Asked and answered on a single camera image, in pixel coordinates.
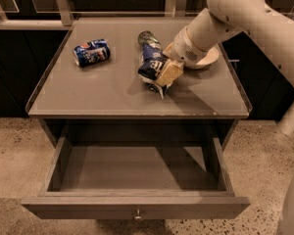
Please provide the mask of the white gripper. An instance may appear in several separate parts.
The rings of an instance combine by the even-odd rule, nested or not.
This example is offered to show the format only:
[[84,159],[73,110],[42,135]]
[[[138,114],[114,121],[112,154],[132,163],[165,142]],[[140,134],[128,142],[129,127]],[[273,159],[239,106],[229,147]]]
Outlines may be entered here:
[[184,64],[197,64],[206,57],[209,50],[204,33],[185,26],[163,53],[170,58],[155,81],[163,87],[172,84],[183,74]]

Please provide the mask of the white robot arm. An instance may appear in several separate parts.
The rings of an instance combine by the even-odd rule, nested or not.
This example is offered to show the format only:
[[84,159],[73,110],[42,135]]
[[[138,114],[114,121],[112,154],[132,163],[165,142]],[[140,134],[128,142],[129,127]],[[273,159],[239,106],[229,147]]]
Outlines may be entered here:
[[[265,0],[207,0],[204,9],[165,49],[170,61],[156,79],[165,85],[184,67],[197,68],[217,43],[244,32],[294,87],[294,21]],[[294,131],[294,109],[279,122],[283,133]],[[285,192],[274,235],[294,235],[294,174]]]

